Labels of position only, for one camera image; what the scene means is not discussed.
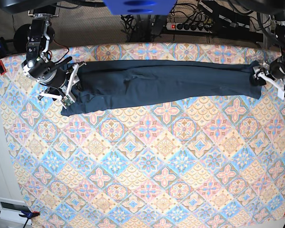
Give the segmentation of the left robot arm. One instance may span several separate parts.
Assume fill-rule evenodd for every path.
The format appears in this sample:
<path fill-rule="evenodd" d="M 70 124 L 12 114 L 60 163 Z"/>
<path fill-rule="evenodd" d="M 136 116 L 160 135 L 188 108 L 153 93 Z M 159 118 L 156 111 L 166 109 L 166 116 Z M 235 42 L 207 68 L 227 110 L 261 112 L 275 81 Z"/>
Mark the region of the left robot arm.
<path fill-rule="evenodd" d="M 264 36 L 280 48 L 281 56 L 269 64 L 269 74 L 285 82 L 285 0 L 238 0 L 237 4 L 256 13 L 257 23 Z M 263 16 L 267 16 L 274 24 L 273 32 L 264 27 Z"/>

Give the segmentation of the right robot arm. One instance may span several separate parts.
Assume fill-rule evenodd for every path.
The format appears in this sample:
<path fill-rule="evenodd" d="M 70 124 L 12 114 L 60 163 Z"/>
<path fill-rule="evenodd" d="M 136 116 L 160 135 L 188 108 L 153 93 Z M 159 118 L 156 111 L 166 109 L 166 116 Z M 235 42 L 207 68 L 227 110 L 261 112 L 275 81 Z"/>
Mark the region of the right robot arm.
<path fill-rule="evenodd" d="M 78 70 L 85 65 L 84 61 L 74 63 L 67 69 L 65 65 L 72 60 L 71 57 L 53 61 L 49 45 L 54 41 L 54 30 L 51 19 L 57 17 L 56 0 L 1 0 L 0 8 L 10 14 L 28 11 L 32 23 L 27 32 L 26 60 L 22 63 L 24 75 L 46 86 L 41 91 L 38 99 L 44 97 L 58 100 L 63 106 L 68 107 L 75 103 L 76 97 L 72 88 L 79 84 Z"/>

